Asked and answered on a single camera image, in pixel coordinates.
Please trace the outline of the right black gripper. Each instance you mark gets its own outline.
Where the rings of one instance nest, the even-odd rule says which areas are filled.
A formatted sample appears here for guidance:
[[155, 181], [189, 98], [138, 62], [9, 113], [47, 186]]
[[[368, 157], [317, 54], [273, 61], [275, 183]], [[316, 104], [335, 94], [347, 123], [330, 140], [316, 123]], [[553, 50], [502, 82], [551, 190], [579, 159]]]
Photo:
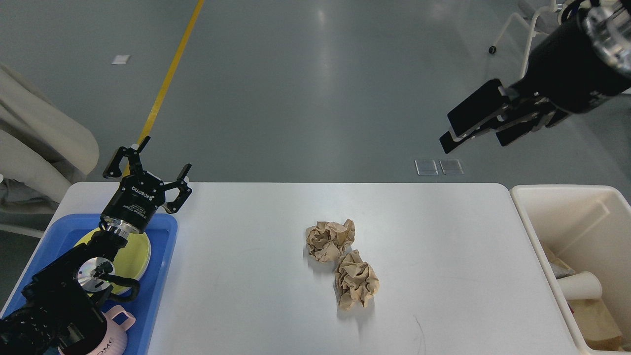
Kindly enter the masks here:
[[[606, 62], [588, 34], [590, 16], [578, 13], [537, 45], [525, 76], [505, 86], [490, 79], [447, 114], [449, 129], [439, 139], [449, 154], [488, 131], [502, 147], [528, 133], [554, 127], [570, 114], [597, 108], [630, 87], [630, 75]], [[517, 109], [539, 94], [555, 106]]]

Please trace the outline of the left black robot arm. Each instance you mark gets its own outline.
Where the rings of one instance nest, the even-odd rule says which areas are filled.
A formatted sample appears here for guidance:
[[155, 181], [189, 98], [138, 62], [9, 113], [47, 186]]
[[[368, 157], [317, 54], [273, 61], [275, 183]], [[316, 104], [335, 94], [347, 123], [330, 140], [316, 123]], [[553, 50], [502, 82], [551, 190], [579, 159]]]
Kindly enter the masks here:
[[135, 301], [140, 281], [117, 274], [115, 257], [130, 234], [141, 234], [164, 207], [169, 214], [182, 208], [192, 194], [185, 164], [173, 182], [144, 170], [140, 153], [149, 142], [121, 146], [103, 176], [120, 184], [101, 213], [99, 227], [86, 243], [74, 246], [34, 274], [22, 295], [25, 305], [1, 320], [3, 355], [42, 355], [52, 346], [64, 355], [113, 354], [126, 347], [126, 337], [113, 334], [118, 308], [101, 311], [108, 300]]

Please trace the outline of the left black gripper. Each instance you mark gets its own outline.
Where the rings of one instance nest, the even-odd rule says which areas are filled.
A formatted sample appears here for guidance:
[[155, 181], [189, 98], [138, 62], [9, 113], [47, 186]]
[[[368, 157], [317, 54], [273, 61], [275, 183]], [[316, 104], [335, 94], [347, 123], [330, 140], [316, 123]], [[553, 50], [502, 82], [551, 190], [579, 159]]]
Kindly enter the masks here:
[[[144, 170], [140, 153], [150, 139], [150, 136], [146, 136], [140, 144], [120, 146], [102, 173], [104, 179], [118, 179], [120, 184], [101, 213], [101, 218], [108, 224], [124, 222], [131, 226], [134, 234], [145, 231], [160, 205], [168, 214], [175, 214], [192, 194], [186, 180], [192, 164], [185, 164], [176, 180], [167, 183]], [[128, 159], [129, 165], [129, 173], [124, 176], [120, 169], [123, 159]], [[178, 191], [175, 199], [166, 202], [165, 193], [174, 189]]]

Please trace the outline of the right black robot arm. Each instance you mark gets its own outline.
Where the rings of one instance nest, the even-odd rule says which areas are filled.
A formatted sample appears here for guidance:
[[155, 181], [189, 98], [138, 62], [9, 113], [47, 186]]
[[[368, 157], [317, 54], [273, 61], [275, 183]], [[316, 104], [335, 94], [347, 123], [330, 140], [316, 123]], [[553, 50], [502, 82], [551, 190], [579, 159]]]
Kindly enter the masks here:
[[530, 51], [512, 85], [490, 79], [448, 113], [445, 153], [493, 131], [501, 146], [585, 114], [630, 88], [630, 2], [579, 8]]

